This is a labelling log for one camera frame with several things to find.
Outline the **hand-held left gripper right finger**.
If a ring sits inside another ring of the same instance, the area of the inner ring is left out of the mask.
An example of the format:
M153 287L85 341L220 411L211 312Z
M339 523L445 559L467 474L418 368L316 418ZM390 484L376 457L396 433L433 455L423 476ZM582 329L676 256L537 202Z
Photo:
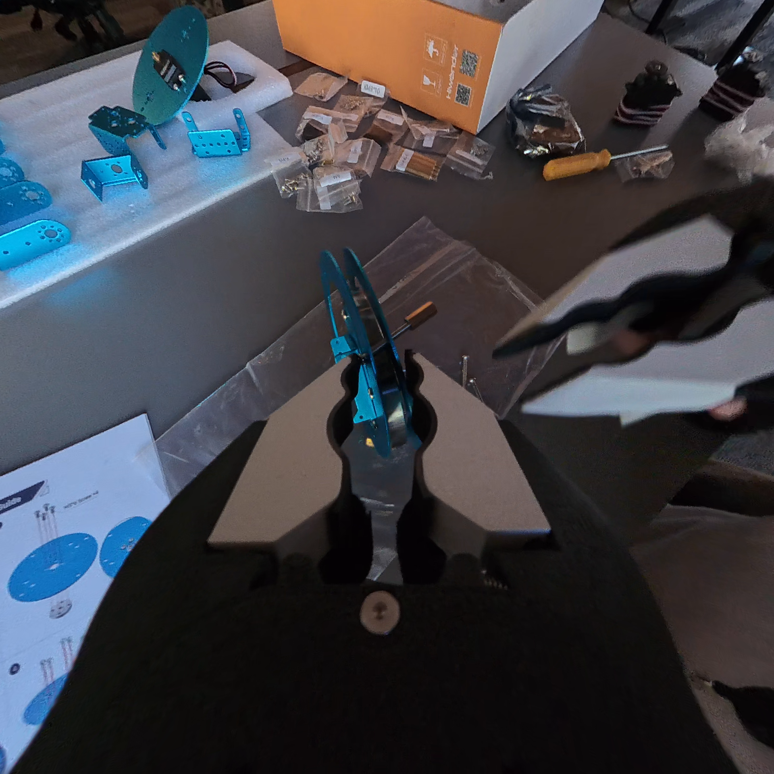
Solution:
M435 584L448 561L480 568L497 550L552 529L494 412L421 354L405 353L416 438L412 490L398 518L404 584Z

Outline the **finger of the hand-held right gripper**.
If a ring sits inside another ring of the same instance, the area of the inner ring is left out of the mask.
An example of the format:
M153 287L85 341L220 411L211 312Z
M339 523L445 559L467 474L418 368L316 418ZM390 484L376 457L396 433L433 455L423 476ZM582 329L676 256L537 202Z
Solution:
M635 360L595 364L522 403L525 414L618 416L623 424L660 413L710 410L772 377L773 301L744 307L718 334L662 342Z
M702 300L724 273L733 231L713 217L614 249L567 281L495 345L493 358L510 358L560 339L579 327L610 330L645 321L661 327Z

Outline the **blue round rotating base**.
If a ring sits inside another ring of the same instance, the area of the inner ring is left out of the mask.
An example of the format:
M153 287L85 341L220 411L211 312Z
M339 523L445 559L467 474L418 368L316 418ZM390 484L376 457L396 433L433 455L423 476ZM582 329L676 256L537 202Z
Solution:
M382 305L355 253L341 261L331 252L319 259L325 305L331 320L331 350L336 363L356 366L352 420L360 425L382 458L410 438L412 397L406 370Z

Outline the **grey desk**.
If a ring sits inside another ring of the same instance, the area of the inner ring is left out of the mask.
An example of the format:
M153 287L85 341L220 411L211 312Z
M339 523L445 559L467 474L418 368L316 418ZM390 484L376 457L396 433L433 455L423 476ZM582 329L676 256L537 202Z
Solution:
M650 129L614 123L651 60L682 95ZM143 412L167 431L322 300L323 249L369 260L427 216L545 299L663 208L737 184L703 158L714 123L694 109L714 71L660 40L602 14L540 81L569 98L593 147L667 142L670 177L546 183L498 117L483 131L496 145L489 181L377 172L346 215L302 214L270 180L254 183L2 311L2 474Z

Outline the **white crumpled wrap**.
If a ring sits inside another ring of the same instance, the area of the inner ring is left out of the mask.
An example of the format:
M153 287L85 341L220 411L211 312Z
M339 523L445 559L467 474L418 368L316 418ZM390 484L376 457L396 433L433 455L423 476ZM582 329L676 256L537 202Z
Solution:
M741 182L773 178L773 124L749 128L746 114L725 122L704 141L704 158Z

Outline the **small clear hardware bag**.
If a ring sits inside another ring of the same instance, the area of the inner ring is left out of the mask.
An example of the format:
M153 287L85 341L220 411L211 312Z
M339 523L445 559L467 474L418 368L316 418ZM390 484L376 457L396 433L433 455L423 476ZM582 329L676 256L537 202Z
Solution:
M624 183L645 179L663 180L672 173L674 159L672 151L664 149L616 159L613 166Z

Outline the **black servo motor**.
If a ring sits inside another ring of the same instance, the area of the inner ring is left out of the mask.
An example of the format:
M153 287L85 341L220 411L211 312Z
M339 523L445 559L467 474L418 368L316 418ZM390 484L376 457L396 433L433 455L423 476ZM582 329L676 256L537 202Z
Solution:
M651 60L632 82L625 84L624 95L612 121L624 127L650 129L660 122L672 102L681 95L668 66Z
M699 109L719 122L732 121L744 114L769 91L769 75L762 65L763 56L745 50L718 76L702 96Z

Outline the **clear plastic bag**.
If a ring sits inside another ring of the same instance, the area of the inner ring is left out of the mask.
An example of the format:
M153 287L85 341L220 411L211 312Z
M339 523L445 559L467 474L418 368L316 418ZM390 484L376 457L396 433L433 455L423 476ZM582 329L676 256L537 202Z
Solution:
M514 365L493 360L492 352L506 328L523 320L537 303L503 267L449 237L428 218L363 267L391 332L424 303L435 303L436 316L395 341L405 370L405 353L412 351L460 384L460 359L467 354L468 379L477 379L484 403L518 457L518 441L509 441L513 427L504 418L540 361L534 347L516 355ZM176 497L160 515L159 527L150 532L153 541L184 532L185 547L196 545L196 557L209 560L209 569L216 561L235 567L240 560L251 574L261 560L272 584L283 561L293 559L327 583L305 556L277 561L258 549L215 549L208 537L270 415L336 364L332 337L324 294L314 310L161 436L157 449ZM371 516L371 564L387 528L398 560L398 518L411 496L416 451L411 423L408 442L389 458L380 457L355 424L342 449L351 465L353 492Z

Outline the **white assembly guide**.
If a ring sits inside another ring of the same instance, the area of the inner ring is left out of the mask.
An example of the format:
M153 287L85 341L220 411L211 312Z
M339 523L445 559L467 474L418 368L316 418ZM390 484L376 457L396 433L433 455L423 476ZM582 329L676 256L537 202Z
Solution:
M1 496L1 742L10 772L169 492L141 414L3 475Z

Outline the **pile of small hardware bags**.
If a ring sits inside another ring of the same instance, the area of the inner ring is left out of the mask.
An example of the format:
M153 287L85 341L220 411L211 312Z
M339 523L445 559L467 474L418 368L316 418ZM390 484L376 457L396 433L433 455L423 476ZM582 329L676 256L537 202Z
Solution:
M279 196L297 210L343 214L362 208L362 185L377 169L435 183L442 169L490 180L495 147L450 122L413 118L390 109L391 93L360 81L345 93L347 78L322 71L294 93L306 101L295 129L296 145L271 161Z

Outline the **orange cardboard box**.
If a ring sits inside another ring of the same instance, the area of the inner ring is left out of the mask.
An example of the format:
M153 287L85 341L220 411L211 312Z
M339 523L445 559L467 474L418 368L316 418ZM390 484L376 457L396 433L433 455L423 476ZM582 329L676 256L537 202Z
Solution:
M602 1L275 1L283 48L477 133Z

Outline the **white foam block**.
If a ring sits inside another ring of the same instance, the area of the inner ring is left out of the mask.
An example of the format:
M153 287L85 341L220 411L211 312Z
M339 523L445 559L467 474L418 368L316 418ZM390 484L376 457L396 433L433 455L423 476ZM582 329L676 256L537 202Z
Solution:
M239 108L244 115L255 114L293 94L285 75L231 41L210 45L207 62L211 61L224 62L234 71L246 73L255 79L239 92L232 93L216 83L214 78L202 76L200 86L207 92L210 100L189 102L196 122L212 121L216 127L225 126L225 121L232 116L234 108Z

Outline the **teal round plate with servo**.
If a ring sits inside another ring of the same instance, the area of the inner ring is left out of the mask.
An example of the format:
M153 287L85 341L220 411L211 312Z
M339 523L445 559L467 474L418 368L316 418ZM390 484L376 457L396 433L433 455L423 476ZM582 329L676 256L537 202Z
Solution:
M194 6L175 8L143 46L132 82L132 106L153 125L173 119L190 100L204 72L208 22Z

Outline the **yellow handled tool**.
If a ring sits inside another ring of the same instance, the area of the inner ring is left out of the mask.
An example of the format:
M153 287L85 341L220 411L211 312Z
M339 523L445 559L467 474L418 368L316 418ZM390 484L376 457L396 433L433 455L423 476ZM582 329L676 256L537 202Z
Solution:
M543 167L543 179L554 181L580 176L593 171L600 171L610 166L613 161L643 156L653 152L668 150L668 145L653 146L619 154L611 154L608 150L586 152L573 156L556 158L548 161Z

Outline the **small blue bracket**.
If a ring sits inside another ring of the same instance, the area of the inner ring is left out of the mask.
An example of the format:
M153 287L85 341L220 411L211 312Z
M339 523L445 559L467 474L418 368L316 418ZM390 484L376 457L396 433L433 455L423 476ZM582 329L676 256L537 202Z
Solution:
M147 174L132 153L83 160L81 181L100 202L104 200L104 191L110 187L137 183L142 189L149 188Z

